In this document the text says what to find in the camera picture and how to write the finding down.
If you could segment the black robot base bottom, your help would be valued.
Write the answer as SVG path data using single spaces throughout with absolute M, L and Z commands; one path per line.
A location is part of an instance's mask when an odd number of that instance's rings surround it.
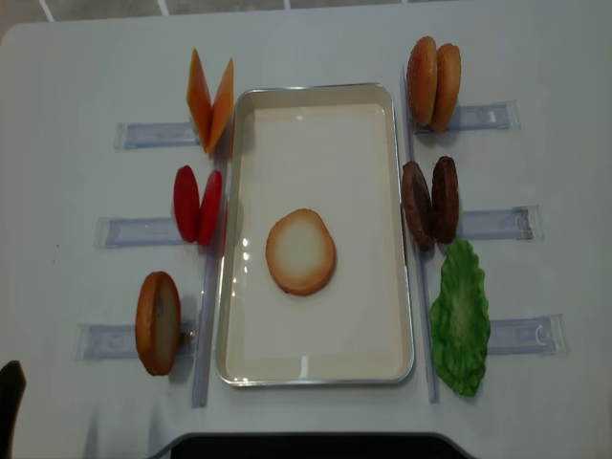
M 165 458 L 467 458 L 435 435 L 391 433 L 206 434 L 178 441 Z

